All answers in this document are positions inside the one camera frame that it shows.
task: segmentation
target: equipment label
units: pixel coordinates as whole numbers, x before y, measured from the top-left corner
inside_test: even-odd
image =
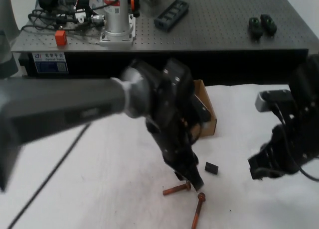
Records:
[[[69,73],[63,52],[33,53],[32,56],[38,73]]]
[[[110,14],[120,14],[120,2],[114,2],[113,0],[103,0],[105,4],[112,4],[111,6],[107,6],[105,11]]]

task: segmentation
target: white cloth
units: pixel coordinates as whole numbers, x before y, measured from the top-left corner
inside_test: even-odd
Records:
[[[283,88],[287,86],[207,88],[217,116],[217,128],[215,136],[201,139],[193,147],[205,182],[201,191],[206,194],[198,229],[318,227],[319,184],[300,174],[263,181],[254,181],[250,176],[247,159],[270,139],[272,128],[279,123],[272,113],[257,112],[255,98],[259,91]],[[0,228],[6,226],[2,223],[3,202],[9,205],[2,197],[8,196],[12,205],[17,205],[22,201],[18,192],[23,196],[30,194],[31,187],[26,182],[29,180],[33,189],[39,178],[44,178],[39,172],[48,171],[49,163],[44,161],[44,156],[50,158],[50,163],[57,155],[60,157],[62,148],[66,150],[75,137],[75,131],[79,129],[56,136],[54,142],[51,137],[34,143],[28,152],[25,150],[9,194],[0,198]],[[44,155],[48,147],[50,157]],[[50,148],[56,148],[56,154]],[[43,154],[40,162],[30,158],[37,155],[34,152]],[[25,158],[29,158],[29,163],[21,165]],[[218,176],[204,171],[206,161],[219,166]],[[314,161],[305,169],[318,174],[319,162]],[[112,116],[88,129],[15,228],[190,228],[198,202],[197,192],[192,189],[162,195],[163,189],[178,184],[172,170],[164,164],[144,120]]]

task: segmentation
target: rusty screw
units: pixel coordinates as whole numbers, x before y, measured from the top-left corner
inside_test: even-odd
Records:
[[[203,202],[205,202],[205,201],[206,201],[205,194],[204,193],[198,194],[198,204],[197,204],[197,208],[196,208],[196,213],[195,213],[195,216],[194,216],[193,224],[191,225],[191,229],[196,229],[197,223],[198,223],[199,214],[200,214],[200,210],[201,210],[201,206],[202,206]]]
[[[179,192],[179,191],[184,190],[184,189],[187,189],[188,191],[190,190],[190,182],[186,181],[185,184],[164,190],[163,195],[166,196],[168,194],[176,193],[176,192]]]

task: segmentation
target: orange block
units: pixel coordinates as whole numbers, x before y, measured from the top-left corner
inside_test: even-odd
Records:
[[[66,45],[66,33],[64,30],[58,30],[55,33],[55,41],[58,46]]]

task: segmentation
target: blue label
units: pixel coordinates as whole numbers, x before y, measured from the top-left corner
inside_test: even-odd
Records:
[[[35,63],[38,73],[68,73],[66,62],[41,61]]]

